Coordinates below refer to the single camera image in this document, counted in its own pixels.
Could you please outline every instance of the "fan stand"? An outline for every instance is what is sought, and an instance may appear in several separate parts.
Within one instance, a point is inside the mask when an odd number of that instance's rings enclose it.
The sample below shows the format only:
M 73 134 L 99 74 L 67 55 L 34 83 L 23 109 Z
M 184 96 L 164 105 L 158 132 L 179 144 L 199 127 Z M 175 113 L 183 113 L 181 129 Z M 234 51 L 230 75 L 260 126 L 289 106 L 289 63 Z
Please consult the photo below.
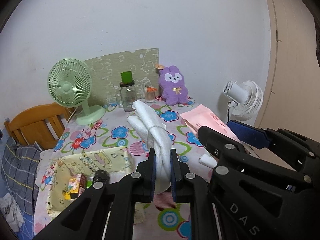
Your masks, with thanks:
M 99 120 L 105 114 L 106 110 L 102 106 L 89 106 L 88 101 L 82 103 L 83 111 L 77 115 L 76 122 L 78 125 L 87 125 Z

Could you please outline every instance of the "plaid blanket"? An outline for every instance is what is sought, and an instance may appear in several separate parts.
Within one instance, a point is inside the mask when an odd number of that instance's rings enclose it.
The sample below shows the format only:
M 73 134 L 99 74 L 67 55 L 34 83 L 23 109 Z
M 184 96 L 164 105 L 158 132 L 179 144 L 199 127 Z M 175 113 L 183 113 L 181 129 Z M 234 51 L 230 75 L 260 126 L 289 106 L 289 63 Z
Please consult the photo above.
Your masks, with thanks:
M 18 146 L 9 138 L 2 157 L 4 184 L 22 212 L 34 214 L 39 188 L 35 185 L 40 151 L 34 146 Z

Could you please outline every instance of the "plush toy eye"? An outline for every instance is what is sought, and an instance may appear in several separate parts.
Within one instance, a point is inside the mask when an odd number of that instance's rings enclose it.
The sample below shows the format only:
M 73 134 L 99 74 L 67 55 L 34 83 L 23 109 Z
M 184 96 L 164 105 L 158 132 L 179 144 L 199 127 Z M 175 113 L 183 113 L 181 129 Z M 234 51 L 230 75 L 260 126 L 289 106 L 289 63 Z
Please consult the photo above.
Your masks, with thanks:
M 176 79 L 182 80 L 182 76 L 180 73 L 175 73 L 174 75 L 176 76 Z
M 164 75 L 164 79 L 167 80 L 167 81 L 171 81 L 172 80 L 172 75 L 170 73 L 166 73 Z

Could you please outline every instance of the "elastic band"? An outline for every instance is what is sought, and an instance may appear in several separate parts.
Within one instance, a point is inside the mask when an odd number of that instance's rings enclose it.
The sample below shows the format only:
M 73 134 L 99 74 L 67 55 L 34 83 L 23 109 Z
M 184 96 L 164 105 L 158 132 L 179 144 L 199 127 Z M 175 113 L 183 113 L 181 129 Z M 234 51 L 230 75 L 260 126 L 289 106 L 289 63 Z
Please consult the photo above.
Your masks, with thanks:
M 165 132 L 167 132 L 167 130 L 162 126 L 159 126 L 159 125 L 153 125 L 153 126 L 151 126 L 149 129 L 148 129 L 148 132 L 147 132 L 147 148 L 148 148 L 148 141 L 149 141 L 149 131 L 150 131 L 150 129 L 151 128 L 154 128 L 154 127 L 159 127 L 159 128 L 161 128 L 161 129 L 163 129 Z

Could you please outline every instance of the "floral tablecloth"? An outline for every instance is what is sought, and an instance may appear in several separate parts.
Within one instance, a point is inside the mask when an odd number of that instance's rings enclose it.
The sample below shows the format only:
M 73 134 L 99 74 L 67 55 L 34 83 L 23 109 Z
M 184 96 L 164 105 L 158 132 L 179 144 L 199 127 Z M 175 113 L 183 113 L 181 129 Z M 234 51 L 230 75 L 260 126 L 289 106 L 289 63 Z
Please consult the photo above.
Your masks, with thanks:
M 198 163 L 198 159 L 206 150 L 196 136 L 185 125 L 179 114 L 197 106 L 192 98 L 187 104 L 167 106 L 162 97 L 157 97 L 153 103 L 147 103 L 158 114 L 167 126 L 167 132 L 175 147 L 179 159 L 189 165 L 190 171 L 198 174 L 207 181 L 210 180 L 212 169 Z M 66 156 L 95 151 L 108 147 L 125 146 L 136 167 L 149 156 L 149 150 L 138 134 L 130 127 L 127 117 L 134 113 L 126 113 L 117 105 L 104 106 L 105 115 L 97 122 L 79 126 L 72 119 L 54 149 L 54 156 Z M 124 174 L 111 176 L 111 183 L 119 181 Z M 43 176 L 36 203 L 34 216 L 34 232 L 37 234 L 44 228 L 51 218 L 46 212 L 48 184 L 52 179 L 52 171 L 48 168 Z M 144 205 L 145 222 L 136 224 L 133 239 L 191 239 L 190 236 L 190 208 L 189 204 L 173 202 L 171 192 L 163 192 L 154 196 L 151 204 Z

